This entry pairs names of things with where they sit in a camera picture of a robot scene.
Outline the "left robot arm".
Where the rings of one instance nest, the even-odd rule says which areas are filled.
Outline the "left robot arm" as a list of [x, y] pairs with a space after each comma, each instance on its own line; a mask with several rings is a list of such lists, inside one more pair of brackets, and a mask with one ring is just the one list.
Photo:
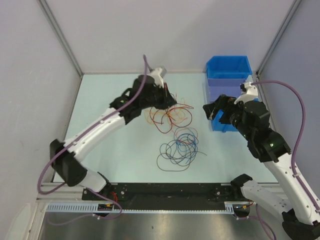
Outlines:
[[144, 109], [166, 110], [176, 103], [160, 73], [138, 76], [132, 87], [111, 102], [91, 126], [64, 142], [51, 142], [51, 167], [69, 187], [82, 186], [92, 190], [98, 199], [107, 199], [110, 182], [103, 174], [83, 166], [82, 161], [101, 141], [139, 117]]

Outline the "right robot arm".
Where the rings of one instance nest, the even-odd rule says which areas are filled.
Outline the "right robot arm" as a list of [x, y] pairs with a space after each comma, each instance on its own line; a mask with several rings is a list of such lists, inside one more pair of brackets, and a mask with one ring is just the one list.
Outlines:
[[219, 122], [232, 125], [247, 140], [247, 147], [278, 181], [287, 199], [263, 188], [247, 174], [231, 181], [230, 194], [237, 200], [256, 202], [279, 220], [292, 240], [317, 240], [320, 237], [318, 203], [313, 203], [300, 182], [298, 167], [291, 166], [291, 149], [285, 139], [270, 128], [270, 113], [264, 103], [250, 100], [236, 102], [234, 97], [220, 95], [203, 105], [207, 119], [222, 112]]

